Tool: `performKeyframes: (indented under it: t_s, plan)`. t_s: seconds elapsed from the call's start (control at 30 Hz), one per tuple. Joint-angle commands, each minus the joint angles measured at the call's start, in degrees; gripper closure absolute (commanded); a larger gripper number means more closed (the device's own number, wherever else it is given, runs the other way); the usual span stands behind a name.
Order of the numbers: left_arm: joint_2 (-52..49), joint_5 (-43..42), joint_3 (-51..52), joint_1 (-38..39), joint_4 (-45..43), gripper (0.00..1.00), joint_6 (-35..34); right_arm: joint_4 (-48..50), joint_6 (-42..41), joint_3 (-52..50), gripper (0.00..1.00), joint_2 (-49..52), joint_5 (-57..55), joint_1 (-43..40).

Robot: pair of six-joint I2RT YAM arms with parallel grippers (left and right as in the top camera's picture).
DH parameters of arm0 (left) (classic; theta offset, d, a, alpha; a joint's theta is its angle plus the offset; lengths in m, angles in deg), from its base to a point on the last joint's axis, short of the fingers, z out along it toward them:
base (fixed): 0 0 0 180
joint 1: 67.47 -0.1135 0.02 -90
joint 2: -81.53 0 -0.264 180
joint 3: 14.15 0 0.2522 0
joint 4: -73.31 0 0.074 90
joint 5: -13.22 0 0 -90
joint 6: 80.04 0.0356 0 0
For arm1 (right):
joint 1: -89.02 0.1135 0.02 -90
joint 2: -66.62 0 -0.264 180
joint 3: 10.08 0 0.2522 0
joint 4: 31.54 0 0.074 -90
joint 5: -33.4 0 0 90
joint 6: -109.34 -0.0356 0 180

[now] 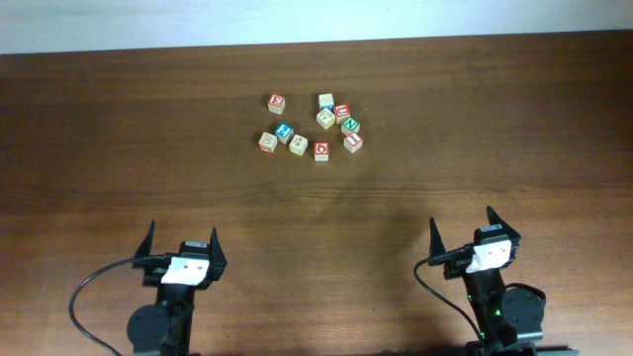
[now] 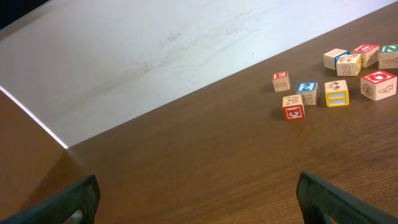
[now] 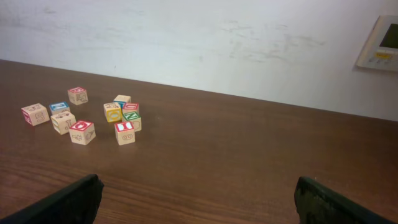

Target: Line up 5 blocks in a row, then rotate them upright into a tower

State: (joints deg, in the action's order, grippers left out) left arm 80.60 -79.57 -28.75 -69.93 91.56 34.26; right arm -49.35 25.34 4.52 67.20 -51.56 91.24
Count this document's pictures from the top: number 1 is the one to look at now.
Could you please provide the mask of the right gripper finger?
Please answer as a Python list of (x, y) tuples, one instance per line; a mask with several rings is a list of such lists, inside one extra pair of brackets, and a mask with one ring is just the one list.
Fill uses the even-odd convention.
[(501, 226), (501, 230), (511, 241), (519, 241), (521, 239), (521, 235), (506, 221), (504, 221), (491, 206), (487, 206), (486, 212), (490, 225), (499, 224)]
[(442, 262), (442, 258), (446, 255), (446, 249), (434, 218), (429, 219), (429, 228), (430, 242), (427, 264), (435, 266)]

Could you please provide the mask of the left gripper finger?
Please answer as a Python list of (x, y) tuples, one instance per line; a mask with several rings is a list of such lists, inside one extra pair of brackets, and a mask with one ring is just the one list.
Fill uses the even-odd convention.
[(140, 261), (140, 259), (150, 256), (154, 230), (155, 230), (155, 221), (152, 221), (149, 225), (148, 231), (144, 239), (142, 240), (142, 242), (140, 243), (140, 245), (138, 246), (134, 254), (134, 259), (135, 259), (135, 262), (133, 263), (134, 267), (141, 267), (142, 261)]
[(210, 263), (214, 270), (224, 270), (227, 266), (226, 256), (221, 247), (217, 229), (214, 227), (210, 238)]

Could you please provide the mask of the cream block with red side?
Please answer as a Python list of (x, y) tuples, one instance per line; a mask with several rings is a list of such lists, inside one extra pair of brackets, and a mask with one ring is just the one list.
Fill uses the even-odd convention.
[(272, 133), (264, 132), (259, 141), (258, 146), (262, 151), (273, 153), (278, 144), (278, 138)]

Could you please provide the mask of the red number 1 block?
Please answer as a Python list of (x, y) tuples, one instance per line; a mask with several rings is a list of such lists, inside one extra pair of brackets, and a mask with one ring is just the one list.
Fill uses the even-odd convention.
[(355, 153), (362, 147), (363, 142), (363, 137), (359, 133), (352, 132), (344, 138), (343, 145), (350, 153)]

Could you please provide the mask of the cream block with blue side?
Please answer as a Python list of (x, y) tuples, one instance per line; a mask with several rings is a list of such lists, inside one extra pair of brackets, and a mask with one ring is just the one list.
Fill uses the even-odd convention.
[(290, 151), (296, 155), (303, 156), (308, 148), (309, 141), (299, 134), (295, 134), (291, 139), (288, 147)]

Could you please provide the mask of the blue number 2 block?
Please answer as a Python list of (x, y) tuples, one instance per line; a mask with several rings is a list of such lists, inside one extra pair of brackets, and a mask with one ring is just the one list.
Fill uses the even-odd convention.
[(275, 130), (275, 136), (283, 144), (287, 144), (293, 135), (294, 129), (286, 123), (281, 123)]

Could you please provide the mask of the green letter N block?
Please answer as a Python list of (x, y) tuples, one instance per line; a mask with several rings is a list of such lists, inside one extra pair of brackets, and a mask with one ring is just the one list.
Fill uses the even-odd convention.
[(358, 133), (360, 130), (360, 123), (353, 118), (347, 118), (341, 124), (341, 132), (344, 135), (350, 135), (352, 133)]

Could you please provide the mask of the red letter O block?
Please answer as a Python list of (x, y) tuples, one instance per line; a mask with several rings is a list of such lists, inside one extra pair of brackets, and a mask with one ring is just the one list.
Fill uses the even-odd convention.
[(329, 143), (316, 142), (314, 146), (315, 161), (328, 161), (329, 159)]

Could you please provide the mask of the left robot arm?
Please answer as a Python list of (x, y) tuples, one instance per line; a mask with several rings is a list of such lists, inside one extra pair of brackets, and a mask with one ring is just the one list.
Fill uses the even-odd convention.
[(137, 248), (133, 267), (142, 284), (156, 290), (155, 302), (130, 317), (127, 336), (135, 355), (189, 355), (195, 294), (218, 281), (227, 266), (218, 232), (208, 242), (183, 241), (176, 252), (151, 253), (155, 224)]

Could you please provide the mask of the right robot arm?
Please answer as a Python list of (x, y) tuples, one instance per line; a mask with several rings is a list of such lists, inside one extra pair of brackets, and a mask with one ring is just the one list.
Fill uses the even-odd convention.
[(521, 235), (492, 207), (489, 224), (474, 231), (474, 241), (446, 250), (435, 223), (430, 220), (427, 264), (441, 265), (446, 280), (463, 280), (478, 339), (466, 346), (468, 355), (534, 355), (534, 343), (543, 338), (546, 295), (531, 286), (503, 281), (501, 270), (516, 257)]

